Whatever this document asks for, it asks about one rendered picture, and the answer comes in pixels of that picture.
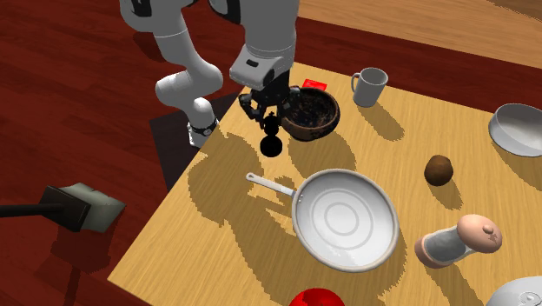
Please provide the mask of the pink and grey grinder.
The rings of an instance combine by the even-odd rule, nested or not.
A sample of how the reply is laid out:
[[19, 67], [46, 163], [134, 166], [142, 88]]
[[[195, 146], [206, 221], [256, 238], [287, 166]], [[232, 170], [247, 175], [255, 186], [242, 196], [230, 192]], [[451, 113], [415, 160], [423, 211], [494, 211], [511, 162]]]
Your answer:
[[491, 254], [502, 246], [499, 227], [481, 215], [462, 216], [456, 225], [424, 235], [414, 245], [418, 259], [427, 267], [441, 269], [472, 253]]

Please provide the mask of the black pepper grinder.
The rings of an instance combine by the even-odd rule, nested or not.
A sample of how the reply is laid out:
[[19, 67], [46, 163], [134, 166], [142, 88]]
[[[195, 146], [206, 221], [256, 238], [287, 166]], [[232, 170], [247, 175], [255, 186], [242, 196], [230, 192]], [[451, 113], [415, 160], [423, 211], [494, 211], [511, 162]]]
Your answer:
[[260, 150], [264, 156], [276, 157], [282, 152], [282, 141], [277, 136], [279, 131], [278, 117], [270, 112], [263, 119], [263, 131], [266, 134], [260, 142]]

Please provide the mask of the white mug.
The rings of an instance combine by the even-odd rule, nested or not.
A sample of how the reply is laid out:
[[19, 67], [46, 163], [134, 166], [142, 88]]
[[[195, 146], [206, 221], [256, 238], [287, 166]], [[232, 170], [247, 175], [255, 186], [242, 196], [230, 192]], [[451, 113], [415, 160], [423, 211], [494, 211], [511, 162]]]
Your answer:
[[388, 82], [388, 74], [379, 68], [367, 67], [351, 77], [353, 101], [360, 107], [374, 106]]

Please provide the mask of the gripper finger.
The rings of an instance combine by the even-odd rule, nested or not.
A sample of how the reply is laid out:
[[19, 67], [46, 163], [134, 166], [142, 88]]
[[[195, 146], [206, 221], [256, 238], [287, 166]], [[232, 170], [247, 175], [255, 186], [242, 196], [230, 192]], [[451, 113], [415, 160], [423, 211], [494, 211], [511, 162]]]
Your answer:
[[240, 94], [238, 96], [238, 101], [240, 103], [241, 108], [245, 111], [246, 115], [249, 119], [255, 120], [261, 128], [264, 127], [264, 115], [266, 112], [266, 107], [261, 106], [258, 103], [256, 104], [256, 107], [252, 107], [252, 95], [250, 93], [248, 94]]
[[299, 86], [291, 86], [289, 88], [288, 97], [286, 99], [286, 113], [289, 114], [292, 110], [296, 109], [301, 97], [301, 89]]

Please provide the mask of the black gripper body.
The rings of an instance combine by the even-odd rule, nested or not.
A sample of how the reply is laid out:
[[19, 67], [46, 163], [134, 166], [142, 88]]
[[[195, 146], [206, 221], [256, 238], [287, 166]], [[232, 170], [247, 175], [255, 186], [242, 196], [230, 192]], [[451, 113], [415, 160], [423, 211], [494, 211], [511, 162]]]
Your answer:
[[275, 78], [263, 90], [251, 90], [251, 98], [257, 104], [256, 108], [252, 110], [255, 116], [263, 116], [265, 109], [269, 106], [277, 107], [278, 116], [283, 113], [284, 101], [290, 93], [289, 75], [290, 71], [287, 70]]

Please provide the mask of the dark brown bowl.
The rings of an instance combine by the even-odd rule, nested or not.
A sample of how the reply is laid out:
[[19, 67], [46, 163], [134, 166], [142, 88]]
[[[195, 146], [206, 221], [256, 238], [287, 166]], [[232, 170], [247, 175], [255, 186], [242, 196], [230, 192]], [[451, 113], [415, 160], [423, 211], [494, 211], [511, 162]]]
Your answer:
[[331, 133], [340, 121], [337, 101], [326, 91], [300, 88], [294, 106], [281, 119], [282, 128], [293, 138], [310, 142]]

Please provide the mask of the brown ball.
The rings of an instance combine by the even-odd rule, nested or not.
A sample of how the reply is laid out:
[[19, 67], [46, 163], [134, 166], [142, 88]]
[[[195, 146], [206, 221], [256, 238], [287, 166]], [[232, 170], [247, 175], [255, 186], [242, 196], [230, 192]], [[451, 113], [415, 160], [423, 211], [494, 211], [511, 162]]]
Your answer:
[[453, 177], [453, 166], [446, 156], [432, 156], [424, 169], [424, 178], [432, 186], [442, 186]]

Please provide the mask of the white frying pan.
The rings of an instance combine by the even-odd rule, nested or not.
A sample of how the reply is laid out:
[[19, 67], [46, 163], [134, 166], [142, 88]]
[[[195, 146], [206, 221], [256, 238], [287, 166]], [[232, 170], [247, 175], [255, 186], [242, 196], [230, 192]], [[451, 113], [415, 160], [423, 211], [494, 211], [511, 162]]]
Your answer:
[[321, 170], [297, 190], [251, 172], [246, 179], [292, 198], [297, 238], [329, 268], [366, 272], [381, 266], [395, 251], [400, 223], [394, 205], [378, 184], [358, 172]]

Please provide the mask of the white shallow bowl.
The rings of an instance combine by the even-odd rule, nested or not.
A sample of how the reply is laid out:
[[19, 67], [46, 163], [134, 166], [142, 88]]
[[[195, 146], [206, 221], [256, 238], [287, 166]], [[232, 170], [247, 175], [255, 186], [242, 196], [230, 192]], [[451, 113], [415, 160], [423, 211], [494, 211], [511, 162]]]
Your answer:
[[542, 156], [542, 110], [521, 103], [501, 105], [488, 124], [491, 139], [516, 156]]

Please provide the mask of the red round object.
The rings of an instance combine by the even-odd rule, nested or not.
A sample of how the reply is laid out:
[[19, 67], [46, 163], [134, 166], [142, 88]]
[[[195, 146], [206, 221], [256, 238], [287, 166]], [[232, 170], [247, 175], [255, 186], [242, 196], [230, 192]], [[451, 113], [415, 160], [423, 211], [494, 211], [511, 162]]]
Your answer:
[[322, 288], [305, 289], [288, 306], [346, 306], [333, 291]]

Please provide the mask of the white round lid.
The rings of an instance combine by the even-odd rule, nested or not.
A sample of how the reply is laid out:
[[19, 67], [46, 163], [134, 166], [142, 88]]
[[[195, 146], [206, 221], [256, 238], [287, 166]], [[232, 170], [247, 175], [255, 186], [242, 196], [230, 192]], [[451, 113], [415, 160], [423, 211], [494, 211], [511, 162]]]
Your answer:
[[486, 306], [542, 306], [542, 276], [518, 278], [502, 285]]

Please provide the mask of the dark robot stand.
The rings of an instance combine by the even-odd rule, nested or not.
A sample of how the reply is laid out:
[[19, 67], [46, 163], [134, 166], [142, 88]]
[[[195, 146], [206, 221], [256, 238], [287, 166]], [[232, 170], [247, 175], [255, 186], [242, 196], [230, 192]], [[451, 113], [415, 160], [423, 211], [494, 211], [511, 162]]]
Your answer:
[[149, 121], [167, 190], [171, 190], [199, 151], [189, 144], [188, 118], [178, 110]]

